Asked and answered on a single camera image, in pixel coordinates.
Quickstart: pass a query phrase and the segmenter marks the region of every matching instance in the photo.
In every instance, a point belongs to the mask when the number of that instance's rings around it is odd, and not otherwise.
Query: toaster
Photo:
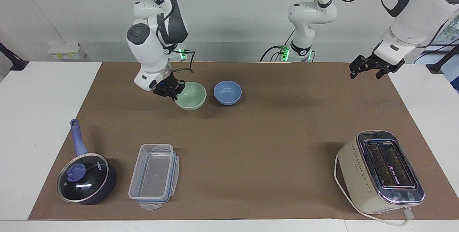
[[[338,152],[350,199],[366,214],[419,205],[424,191],[396,137],[363,131]]]

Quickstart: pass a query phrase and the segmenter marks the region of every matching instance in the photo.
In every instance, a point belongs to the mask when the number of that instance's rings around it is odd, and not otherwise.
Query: white table
[[[0,231],[387,231],[375,221],[27,221],[100,62],[30,62],[0,83]],[[390,78],[459,195],[459,95],[444,76],[405,65]],[[412,221],[398,231],[457,232],[459,220]]]

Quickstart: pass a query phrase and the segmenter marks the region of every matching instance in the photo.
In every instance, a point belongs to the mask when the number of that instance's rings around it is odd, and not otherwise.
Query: white cord
[[[385,223],[387,225],[392,225],[392,226],[395,226],[395,227],[403,227],[405,226],[406,224],[408,224],[409,220],[406,219],[402,224],[396,224],[396,223],[392,223],[392,222],[388,222],[388,221],[385,221],[383,219],[378,219],[378,218],[375,218],[371,215],[368,215],[368,214],[365,214],[363,212],[361,212],[359,209],[357,209],[357,207],[355,207],[354,203],[351,201],[351,199],[349,198],[349,196],[346,194],[346,192],[344,191],[343,187],[341,186],[340,182],[338,181],[338,178],[336,178],[336,165],[338,163],[338,154],[336,154],[336,157],[335,157],[335,181],[336,183],[338,184],[338,186],[340,187],[341,191],[343,192],[344,196],[346,196],[346,199],[349,201],[349,203],[352,205],[352,207],[354,207],[354,209],[359,212],[360,214],[362,214],[363,216],[365,217],[368,217],[370,219],[374,219],[376,221],[379,221],[379,222],[382,222],[382,223]]]

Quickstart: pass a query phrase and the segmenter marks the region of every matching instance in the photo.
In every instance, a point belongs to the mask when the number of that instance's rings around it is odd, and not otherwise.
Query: toaster power cord
[[[395,227],[406,226],[408,224],[408,222],[410,221],[410,219],[414,219],[413,212],[411,212],[411,208],[410,207],[403,208],[403,214],[405,215],[406,220],[401,224],[388,222],[388,221],[385,221],[383,219],[378,219],[378,218],[376,218],[374,216],[371,216],[371,215],[368,215],[366,213],[361,212],[359,209],[357,209],[357,207],[355,207],[354,203],[351,201],[351,198],[349,198],[349,196],[346,194],[346,192],[344,191],[343,187],[341,186],[340,182],[338,181],[338,178],[336,178],[336,165],[337,165],[337,163],[338,163],[338,154],[336,154],[336,157],[335,157],[335,181],[336,181],[337,185],[339,186],[339,188],[341,189],[341,191],[343,192],[344,196],[346,196],[346,199],[349,201],[349,203],[352,205],[352,207],[354,207],[354,209],[357,212],[359,212],[360,214],[362,214],[363,216],[365,216],[367,218],[374,219],[376,221],[385,223],[387,225],[395,226]]]

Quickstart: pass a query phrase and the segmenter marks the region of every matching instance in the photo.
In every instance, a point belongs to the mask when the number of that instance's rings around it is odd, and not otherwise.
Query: brown table mat
[[[103,63],[77,117],[89,152],[116,168],[115,189],[93,206],[59,198],[56,178],[74,157],[69,134],[29,219],[365,219],[335,184],[333,162],[368,129],[390,131],[403,145],[426,192],[413,207],[416,219],[459,219],[458,197],[387,76],[376,80],[366,72],[351,80],[345,63],[194,63],[193,69],[176,76],[203,84],[208,97],[188,112],[138,88],[138,63]],[[236,105],[215,100],[213,87],[222,80],[241,85]],[[145,143],[171,144],[180,157],[175,195],[150,211],[128,197]]]

